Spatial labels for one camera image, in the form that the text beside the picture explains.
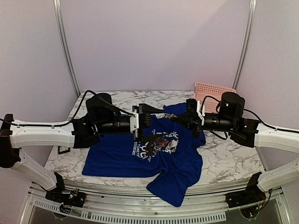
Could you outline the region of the silver brooch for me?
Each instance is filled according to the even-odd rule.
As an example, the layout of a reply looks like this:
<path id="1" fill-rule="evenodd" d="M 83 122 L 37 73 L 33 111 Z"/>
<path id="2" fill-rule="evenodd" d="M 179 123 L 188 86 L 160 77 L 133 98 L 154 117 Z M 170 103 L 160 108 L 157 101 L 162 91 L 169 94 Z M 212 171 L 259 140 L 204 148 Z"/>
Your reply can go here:
<path id="1" fill-rule="evenodd" d="M 174 115 L 174 114 L 168 114 L 168 113 L 165 113 L 165 114 L 164 114 L 164 117 L 165 117 L 166 119 L 174 119 L 174 118 L 176 118 L 177 116 Z"/>

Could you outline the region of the blue printed t-shirt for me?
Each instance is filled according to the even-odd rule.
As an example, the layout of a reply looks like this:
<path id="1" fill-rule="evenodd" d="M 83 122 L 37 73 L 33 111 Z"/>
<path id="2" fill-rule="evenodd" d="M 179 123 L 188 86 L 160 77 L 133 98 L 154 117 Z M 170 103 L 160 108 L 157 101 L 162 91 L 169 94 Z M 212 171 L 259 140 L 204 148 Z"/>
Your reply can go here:
<path id="1" fill-rule="evenodd" d="M 206 143 L 204 133 L 192 136 L 187 128 L 152 116 L 145 135 L 158 134 L 142 143 L 133 135 L 106 135 L 90 147 L 83 175 L 146 178 L 155 176 L 146 189 L 172 206 L 182 205 L 187 189 L 201 176 L 203 159 L 197 149 Z"/>

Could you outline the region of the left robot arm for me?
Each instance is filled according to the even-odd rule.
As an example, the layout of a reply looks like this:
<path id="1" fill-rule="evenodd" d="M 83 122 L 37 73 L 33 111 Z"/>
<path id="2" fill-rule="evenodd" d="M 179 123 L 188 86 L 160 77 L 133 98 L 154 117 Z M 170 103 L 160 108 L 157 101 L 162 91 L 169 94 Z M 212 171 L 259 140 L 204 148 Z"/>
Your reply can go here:
<path id="1" fill-rule="evenodd" d="M 95 93 L 89 99 L 82 98 L 86 104 L 85 116 L 57 123 L 28 123 L 15 120 L 6 114 L 0 127 L 0 166 L 10 168 L 25 175 L 50 192 L 60 203 L 69 199 L 61 175 L 49 171 L 28 156 L 23 147 L 57 146 L 65 148 L 88 148 L 99 143 L 107 134 L 132 134 L 135 141 L 147 142 L 157 135 L 145 137 L 143 131 L 152 123 L 151 115 L 164 113 L 164 110 L 147 104 L 133 107 L 127 112 L 112 103 L 108 93 Z"/>

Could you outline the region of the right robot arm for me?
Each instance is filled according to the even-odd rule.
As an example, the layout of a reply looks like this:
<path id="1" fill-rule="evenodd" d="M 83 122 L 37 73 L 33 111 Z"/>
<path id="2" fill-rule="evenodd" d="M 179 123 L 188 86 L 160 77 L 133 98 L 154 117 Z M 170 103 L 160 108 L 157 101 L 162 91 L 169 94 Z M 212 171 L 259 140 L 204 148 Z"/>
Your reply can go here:
<path id="1" fill-rule="evenodd" d="M 230 139 L 245 147 L 268 147 L 288 152 L 299 152 L 299 132 L 272 126 L 259 117 L 246 119 L 245 99 L 234 92 L 225 92 L 217 107 L 218 113 L 205 112 L 204 101 L 188 99 L 186 112 L 172 115 L 171 121 L 180 124 L 198 137 L 203 130 L 227 132 Z M 274 170 L 253 174 L 242 192 L 242 200 L 252 203 L 260 195 L 272 188 L 297 181 L 299 179 L 299 160 L 280 166 Z"/>

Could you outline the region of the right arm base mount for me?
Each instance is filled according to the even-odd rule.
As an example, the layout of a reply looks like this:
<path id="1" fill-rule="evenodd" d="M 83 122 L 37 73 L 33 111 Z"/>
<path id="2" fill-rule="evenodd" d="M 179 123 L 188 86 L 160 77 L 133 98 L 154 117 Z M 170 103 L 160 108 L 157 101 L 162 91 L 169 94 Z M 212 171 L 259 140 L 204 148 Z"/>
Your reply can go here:
<path id="1" fill-rule="evenodd" d="M 268 197 L 266 197 L 265 191 L 259 189 L 257 184 L 248 184 L 244 190 L 227 193 L 225 195 L 225 201 L 229 208 L 244 206 L 252 203 L 262 201 L 260 205 L 257 205 L 256 210 L 261 210 L 267 205 L 271 198 L 273 189 L 268 190 Z"/>

